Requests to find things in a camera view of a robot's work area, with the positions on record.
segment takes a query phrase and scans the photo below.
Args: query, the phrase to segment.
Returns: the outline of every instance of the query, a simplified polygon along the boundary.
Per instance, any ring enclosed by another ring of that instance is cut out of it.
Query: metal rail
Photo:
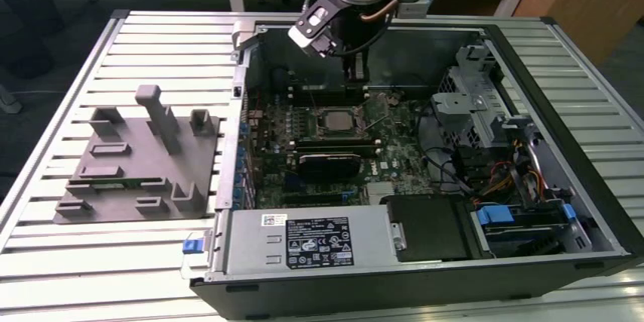
[[[293,20],[292,14],[132,12],[111,20],[72,90],[0,208],[0,315],[3,321],[217,321],[179,272],[181,242],[212,227],[212,219],[55,225],[56,200],[92,128],[97,106],[144,115],[133,102],[140,84],[159,84],[176,115],[193,105],[227,118],[236,67],[232,24],[239,19]],[[480,17],[436,17],[453,23]],[[641,121],[560,30],[539,19],[492,18],[531,70],[564,123],[640,230],[644,230],[644,131]],[[504,82],[519,111],[519,95]],[[227,123],[221,125],[227,137]],[[215,170],[225,155],[219,150]],[[219,176],[212,175],[216,192]],[[191,256],[207,267],[204,255]],[[297,320],[412,321],[460,319],[639,320],[644,269],[579,281],[541,298],[427,308],[356,312]]]

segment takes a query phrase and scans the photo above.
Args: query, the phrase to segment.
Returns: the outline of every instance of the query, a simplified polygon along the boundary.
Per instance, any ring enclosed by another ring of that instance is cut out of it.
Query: motherboard
[[[276,96],[249,112],[256,208],[368,205],[433,192],[416,141],[424,102],[395,90],[365,91],[357,106],[301,96],[307,106]]]

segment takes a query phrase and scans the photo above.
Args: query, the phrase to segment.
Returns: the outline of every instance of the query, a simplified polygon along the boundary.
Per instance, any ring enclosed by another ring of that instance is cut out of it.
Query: yellow wire
[[[536,192],[541,195],[541,176],[533,170],[529,170],[528,173],[536,177]]]

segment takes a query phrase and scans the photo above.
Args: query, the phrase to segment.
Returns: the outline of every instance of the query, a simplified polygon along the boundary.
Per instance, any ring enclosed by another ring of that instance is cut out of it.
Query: blue latch
[[[512,216],[511,208],[505,205],[491,205],[483,207],[477,212],[476,216],[481,225],[495,223],[495,222],[513,222],[515,217]]]
[[[249,133],[251,133],[251,127],[248,126],[247,123],[241,122],[240,123],[240,135],[248,136]]]
[[[203,238],[183,241],[183,254],[203,253]]]
[[[572,205],[564,204],[561,205],[561,208],[564,209],[564,214],[568,220],[573,220],[576,218],[576,213],[575,213],[575,209],[572,209]]]

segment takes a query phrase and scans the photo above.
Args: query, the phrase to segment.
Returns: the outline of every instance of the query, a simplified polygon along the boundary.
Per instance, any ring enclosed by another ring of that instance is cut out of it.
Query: warning label
[[[287,220],[285,249],[291,269],[353,265],[349,219]]]

